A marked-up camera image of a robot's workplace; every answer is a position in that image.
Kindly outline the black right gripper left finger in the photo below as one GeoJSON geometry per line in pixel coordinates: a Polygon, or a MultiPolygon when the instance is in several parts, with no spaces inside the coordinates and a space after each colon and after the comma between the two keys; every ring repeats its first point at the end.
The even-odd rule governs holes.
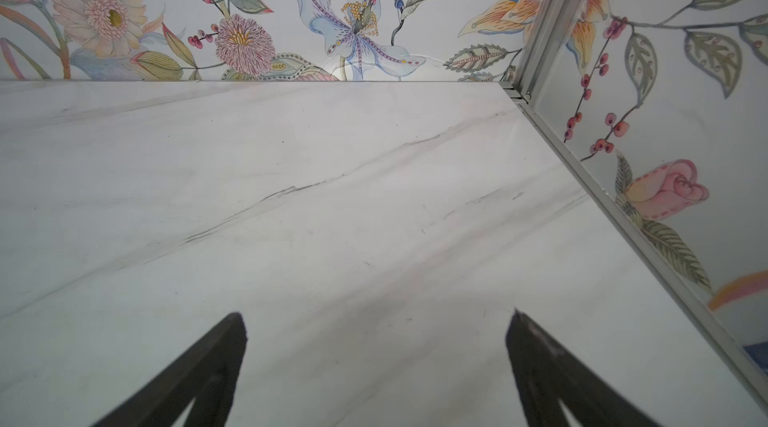
{"type": "Polygon", "coordinates": [[[98,426],[223,426],[233,406],[247,346],[241,314],[225,316],[98,426]]]}

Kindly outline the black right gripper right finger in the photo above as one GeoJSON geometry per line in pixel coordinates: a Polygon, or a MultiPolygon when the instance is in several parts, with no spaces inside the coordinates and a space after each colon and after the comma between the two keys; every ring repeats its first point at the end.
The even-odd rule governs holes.
{"type": "Polygon", "coordinates": [[[527,314],[515,311],[505,337],[530,426],[656,426],[527,314]]]}

